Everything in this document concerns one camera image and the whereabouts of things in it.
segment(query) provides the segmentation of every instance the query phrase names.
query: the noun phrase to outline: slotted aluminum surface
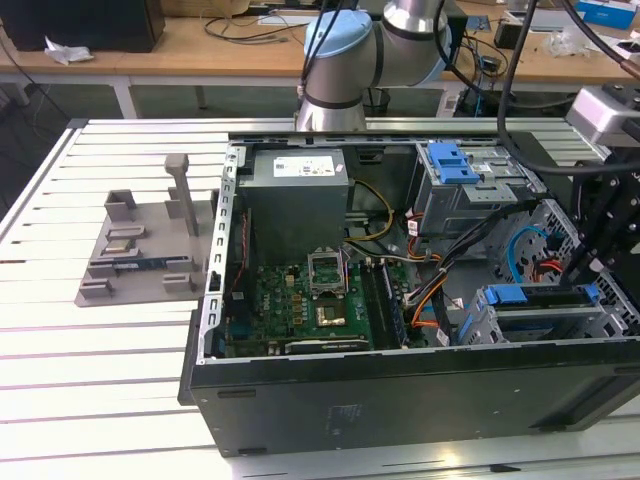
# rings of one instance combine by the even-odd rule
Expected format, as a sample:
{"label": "slotted aluminum surface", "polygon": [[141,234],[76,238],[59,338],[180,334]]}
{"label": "slotted aluminum surface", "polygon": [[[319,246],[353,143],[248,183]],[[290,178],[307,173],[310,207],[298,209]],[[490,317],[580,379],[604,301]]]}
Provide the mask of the slotted aluminum surface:
{"label": "slotted aluminum surface", "polygon": [[[495,122],[370,128],[490,132]],[[598,158],[561,120],[510,128],[532,131],[559,163]],[[228,133],[290,129],[288,120],[101,120],[65,131],[0,224],[0,478],[477,478],[494,475],[492,464],[521,469],[504,479],[638,475],[638,400],[582,433],[223,460],[197,409],[175,399],[195,302],[79,309],[73,299],[109,190],[163,200],[164,154],[184,152],[193,197],[205,200],[220,185]]]}

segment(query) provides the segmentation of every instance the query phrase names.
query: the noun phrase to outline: desk leg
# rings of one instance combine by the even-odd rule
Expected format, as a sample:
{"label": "desk leg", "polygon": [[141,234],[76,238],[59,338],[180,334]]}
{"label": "desk leg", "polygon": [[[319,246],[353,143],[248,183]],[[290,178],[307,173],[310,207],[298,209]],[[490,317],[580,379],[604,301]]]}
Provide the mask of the desk leg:
{"label": "desk leg", "polygon": [[198,108],[200,110],[206,110],[207,97],[204,95],[204,87],[194,87],[196,89],[196,100],[198,101]]}
{"label": "desk leg", "polygon": [[21,107],[29,105],[29,96],[27,92],[24,91],[26,86],[27,84],[23,83],[12,83],[7,86],[8,88],[5,88],[9,97]]}
{"label": "desk leg", "polygon": [[442,92],[442,96],[440,97],[440,104],[438,105],[438,113],[436,113],[436,117],[453,117],[453,114],[456,112],[458,99],[464,89],[463,84],[455,84],[445,87]]}
{"label": "desk leg", "polygon": [[138,110],[133,96],[131,95],[131,84],[129,83],[129,79],[127,77],[119,78],[112,86],[116,93],[118,104],[120,105],[122,118],[138,118]]}

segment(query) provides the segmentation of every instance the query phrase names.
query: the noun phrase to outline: label sticker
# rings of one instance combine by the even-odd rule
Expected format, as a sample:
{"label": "label sticker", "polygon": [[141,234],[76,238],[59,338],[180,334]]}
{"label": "label sticker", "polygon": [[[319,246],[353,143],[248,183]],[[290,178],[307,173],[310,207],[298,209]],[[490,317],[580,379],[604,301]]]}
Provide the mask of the label sticker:
{"label": "label sticker", "polygon": [[115,270],[137,270],[140,267],[137,263],[116,263],[113,268]]}
{"label": "label sticker", "polygon": [[442,345],[443,347],[449,346],[449,337],[447,337],[447,334],[444,333],[442,330],[438,329],[438,333],[436,333],[436,338],[440,342],[440,345]]}
{"label": "label sticker", "polygon": [[418,222],[415,220],[409,220],[407,222],[407,228],[409,229],[409,235],[412,237],[418,236]]}
{"label": "label sticker", "polygon": [[277,157],[273,161],[274,177],[333,177],[331,157]]}
{"label": "label sticker", "polygon": [[476,173],[492,172],[493,171],[493,170],[491,170],[491,167],[489,165],[487,165],[486,163],[472,164],[471,165],[471,170],[473,170]]}

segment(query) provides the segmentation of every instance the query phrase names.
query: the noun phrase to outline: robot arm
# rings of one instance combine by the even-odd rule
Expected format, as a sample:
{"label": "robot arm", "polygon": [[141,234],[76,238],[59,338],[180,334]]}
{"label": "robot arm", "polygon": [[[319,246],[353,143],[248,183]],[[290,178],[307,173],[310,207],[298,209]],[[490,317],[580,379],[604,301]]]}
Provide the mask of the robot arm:
{"label": "robot arm", "polygon": [[361,11],[342,10],[307,27],[305,54],[311,55],[338,15],[311,70],[303,80],[298,131],[365,130],[362,92],[369,87],[417,85],[437,77],[444,69],[433,38],[451,43],[444,13],[437,26],[435,0],[392,0],[381,22]]}

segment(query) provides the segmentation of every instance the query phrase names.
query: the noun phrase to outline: black computer case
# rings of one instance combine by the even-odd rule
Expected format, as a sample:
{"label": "black computer case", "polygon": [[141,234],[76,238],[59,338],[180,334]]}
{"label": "black computer case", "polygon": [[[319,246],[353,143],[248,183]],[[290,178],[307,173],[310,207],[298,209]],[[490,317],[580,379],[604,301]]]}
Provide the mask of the black computer case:
{"label": "black computer case", "polygon": [[42,50],[45,36],[90,50],[150,52],[162,35],[160,0],[2,0],[0,16],[18,50]]}

